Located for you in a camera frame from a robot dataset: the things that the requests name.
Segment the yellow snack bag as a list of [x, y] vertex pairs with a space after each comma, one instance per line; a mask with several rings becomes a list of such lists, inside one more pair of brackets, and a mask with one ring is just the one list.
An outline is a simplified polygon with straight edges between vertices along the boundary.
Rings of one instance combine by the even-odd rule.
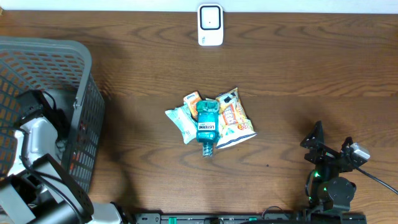
[[257, 135], [251, 120], [241, 104], [238, 87], [216, 97], [220, 103], [218, 116], [220, 138], [216, 148], [223, 149], [237, 145]]

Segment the teal mouthwash bottle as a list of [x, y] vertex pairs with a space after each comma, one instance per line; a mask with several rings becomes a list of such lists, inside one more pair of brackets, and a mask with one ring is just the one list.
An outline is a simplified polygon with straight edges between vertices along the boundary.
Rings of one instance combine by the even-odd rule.
[[201, 100], [197, 103], [197, 136], [198, 142], [203, 144], [203, 157], [212, 157], [214, 145], [220, 138], [218, 116], [220, 103], [216, 100]]

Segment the orange tissue pack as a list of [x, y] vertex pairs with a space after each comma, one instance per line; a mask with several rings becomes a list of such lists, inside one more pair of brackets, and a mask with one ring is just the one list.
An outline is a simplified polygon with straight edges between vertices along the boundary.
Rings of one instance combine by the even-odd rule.
[[191, 115], [194, 119], [197, 119], [198, 112], [197, 112], [197, 103], [201, 101], [201, 97], [197, 91], [185, 96], [183, 98], [185, 104], [188, 105], [188, 108], [191, 112]]

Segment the light green wipes pack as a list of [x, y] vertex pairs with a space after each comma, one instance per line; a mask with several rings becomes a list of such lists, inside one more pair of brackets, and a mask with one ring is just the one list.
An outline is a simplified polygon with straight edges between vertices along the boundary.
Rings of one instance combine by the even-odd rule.
[[166, 116], [180, 130], [183, 142], [188, 144], [197, 136], [197, 122], [192, 118], [192, 114], [187, 104], [165, 111]]

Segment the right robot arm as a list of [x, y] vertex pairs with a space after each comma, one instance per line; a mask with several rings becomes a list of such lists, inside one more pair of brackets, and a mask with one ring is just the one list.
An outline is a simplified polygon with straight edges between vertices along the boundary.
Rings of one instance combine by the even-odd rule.
[[352, 143], [350, 137], [346, 138], [339, 152], [328, 147], [324, 142], [321, 121], [315, 123], [300, 143], [301, 147], [308, 149], [304, 159], [315, 165], [305, 185], [305, 193], [314, 212], [343, 213], [350, 210], [356, 185], [340, 174], [353, 170]]

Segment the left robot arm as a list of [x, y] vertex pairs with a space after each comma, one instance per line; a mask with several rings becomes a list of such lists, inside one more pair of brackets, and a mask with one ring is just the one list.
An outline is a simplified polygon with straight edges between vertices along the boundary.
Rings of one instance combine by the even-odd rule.
[[1, 223], [131, 223], [115, 203], [93, 203], [61, 167], [70, 125], [48, 97], [29, 90], [16, 98], [23, 115], [10, 128], [17, 149], [1, 181]]

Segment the white barcode scanner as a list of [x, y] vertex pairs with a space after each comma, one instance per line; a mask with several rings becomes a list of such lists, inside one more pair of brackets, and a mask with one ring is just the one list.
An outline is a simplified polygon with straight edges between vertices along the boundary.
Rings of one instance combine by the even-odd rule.
[[224, 39], [223, 8], [219, 4], [201, 4], [197, 10], [198, 44], [219, 46]]

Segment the grey plastic mesh basket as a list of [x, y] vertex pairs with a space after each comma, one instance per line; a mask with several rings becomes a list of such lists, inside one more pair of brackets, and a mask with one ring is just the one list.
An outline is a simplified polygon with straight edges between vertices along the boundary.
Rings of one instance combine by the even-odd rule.
[[104, 99], [91, 75], [92, 58], [79, 42], [1, 37], [1, 173], [16, 156], [10, 126], [22, 116], [17, 95], [42, 90], [51, 105], [65, 113], [68, 141], [61, 165], [88, 191], [104, 117]]

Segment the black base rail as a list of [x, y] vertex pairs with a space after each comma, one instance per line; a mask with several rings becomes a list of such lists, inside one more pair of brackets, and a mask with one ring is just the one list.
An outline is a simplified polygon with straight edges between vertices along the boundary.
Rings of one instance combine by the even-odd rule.
[[306, 219], [290, 218], [289, 214], [282, 212], [266, 213], [265, 215], [231, 215], [231, 214], [172, 214], [159, 213], [134, 214], [137, 224], [302, 224], [302, 223], [342, 223], [342, 224], [367, 224], [364, 215], [343, 215], [342, 219], [326, 216], [315, 216], [310, 221]]

